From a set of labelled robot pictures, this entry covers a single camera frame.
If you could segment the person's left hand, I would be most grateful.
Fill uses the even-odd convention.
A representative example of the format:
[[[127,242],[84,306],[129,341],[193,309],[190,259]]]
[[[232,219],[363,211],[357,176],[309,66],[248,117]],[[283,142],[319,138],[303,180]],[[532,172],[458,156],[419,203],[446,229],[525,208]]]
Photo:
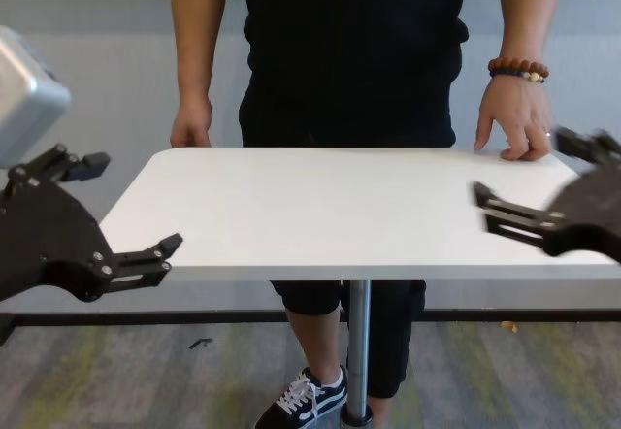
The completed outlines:
[[[479,107],[474,149],[487,145],[497,123],[507,139],[501,158],[537,161],[551,152],[551,112],[541,85],[515,76],[499,75],[487,85]]]

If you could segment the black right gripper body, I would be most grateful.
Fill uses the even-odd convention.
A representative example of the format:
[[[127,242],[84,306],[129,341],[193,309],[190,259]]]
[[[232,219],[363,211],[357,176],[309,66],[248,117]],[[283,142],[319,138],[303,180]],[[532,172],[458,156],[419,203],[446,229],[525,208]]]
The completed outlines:
[[[598,165],[557,193],[545,210],[541,249],[550,256],[570,251],[620,260],[620,165]]]

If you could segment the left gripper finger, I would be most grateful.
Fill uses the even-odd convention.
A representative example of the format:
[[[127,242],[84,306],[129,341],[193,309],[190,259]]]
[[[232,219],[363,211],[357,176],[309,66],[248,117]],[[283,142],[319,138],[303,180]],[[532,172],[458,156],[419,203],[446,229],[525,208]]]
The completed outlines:
[[[111,162],[105,152],[95,152],[78,156],[62,145],[57,144],[21,167],[26,174],[37,180],[51,182],[88,181],[99,178]]]
[[[169,259],[183,242],[173,234],[139,251],[94,253],[96,284],[92,296],[158,286],[171,272]]]

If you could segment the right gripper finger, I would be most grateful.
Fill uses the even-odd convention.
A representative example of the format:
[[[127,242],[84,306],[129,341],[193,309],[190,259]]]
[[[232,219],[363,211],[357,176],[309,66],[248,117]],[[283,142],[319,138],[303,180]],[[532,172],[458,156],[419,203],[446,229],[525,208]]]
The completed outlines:
[[[585,136],[559,127],[555,140],[557,150],[565,156],[600,166],[620,163],[620,143],[604,130]]]
[[[553,213],[510,203],[478,181],[472,183],[472,195],[481,210],[485,230],[516,242],[544,248],[545,238],[565,224]]]

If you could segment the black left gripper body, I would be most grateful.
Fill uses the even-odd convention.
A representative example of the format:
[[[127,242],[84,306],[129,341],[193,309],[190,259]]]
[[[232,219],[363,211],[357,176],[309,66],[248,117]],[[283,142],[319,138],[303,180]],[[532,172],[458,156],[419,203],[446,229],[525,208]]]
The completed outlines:
[[[108,291],[113,252],[98,222],[73,196],[23,166],[1,191],[1,299],[38,286],[84,302]]]

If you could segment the person's right hand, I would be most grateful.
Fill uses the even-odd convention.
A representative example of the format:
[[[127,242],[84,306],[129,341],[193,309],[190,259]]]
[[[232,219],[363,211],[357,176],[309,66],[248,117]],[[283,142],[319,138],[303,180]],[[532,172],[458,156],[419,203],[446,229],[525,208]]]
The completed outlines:
[[[208,148],[212,105],[207,97],[184,97],[171,130],[170,143],[178,148]]]

